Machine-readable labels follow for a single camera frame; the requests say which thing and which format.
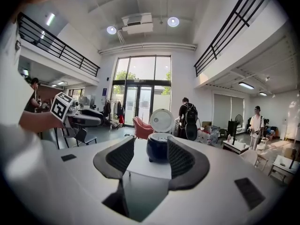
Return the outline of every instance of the blinds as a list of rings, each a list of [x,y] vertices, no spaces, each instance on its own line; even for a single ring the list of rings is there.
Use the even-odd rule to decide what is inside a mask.
[[[237,115],[242,117],[244,113],[244,99],[239,97],[231,97],[231,119],[234,121]]]
[[[227,128],[231,113],[231,97],[214,94],[214,121],[213,125]]]
[[[228,121],[234,121],[238,114],[244,117],[243,98],[214,94],[214,126],[227,128]]]

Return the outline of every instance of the black backpack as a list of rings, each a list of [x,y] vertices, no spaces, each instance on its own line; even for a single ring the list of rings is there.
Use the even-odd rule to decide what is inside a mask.
[[[194,106],[194,104],[192,104],[191,106],[185,104],[185,106],[187,107],[187,111],[185,114],[185,123],[196,123],[198,119],[198,111],[196,107]]]

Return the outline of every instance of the door frame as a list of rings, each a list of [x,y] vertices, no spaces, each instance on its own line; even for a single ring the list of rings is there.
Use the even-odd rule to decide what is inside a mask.
[[[144,85],[140,84],[138,82],[135,82],[135,84],[126,84],[125,90],[124,90],[124,102],[123,102],[123,108],[124,111],[126,111],[126,102],[127,102],[127,91],[128,87],[136,87],[136,97],[135,97],[135,108],[134,108],[134,117],[138,116],[139,114],[139,108],[140,108],[140,96],[141,96],[141,87],[149,87],[151,88],[151,95],[150,95],[150,111],[149,111],[149,119],[153,113],[153,99],[154,99],[154,85]],[[133,128],[133,125],[124,124],[125,127]]]

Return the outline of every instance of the rice cooker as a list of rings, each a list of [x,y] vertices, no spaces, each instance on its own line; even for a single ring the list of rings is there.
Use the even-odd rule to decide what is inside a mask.
[[[167,159],[168,132],[174,126],[174,117],[166,109],[156,110],[150,117],[150,124],[154,133],[148,136],[147,154],[149,162],[165,163]]]

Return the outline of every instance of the black chair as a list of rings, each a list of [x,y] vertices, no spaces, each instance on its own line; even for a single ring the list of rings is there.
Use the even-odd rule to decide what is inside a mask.
[[[226,137],[227,137],[227,132],[225,129],[220,129],[219,133],[220,133],[220,137],[217,138],[217,143],[219,141],[219,138],[222,138],[222,141],[221,141],[221,145],[222,145],[224,138],[226,139]]]
[[[96,140],[97,137],[93,136],[93,135],[89,135],[88,131],[83,128],[78,130],[78,132],[75,136],[75,139],[76,139],[76,143],[77,143],[78,147],[79,147],[78,141],[85,143],[86,145],[89,145],[89,143],[94,140],[95,140],[95,143],[97,143],[97,140]]]

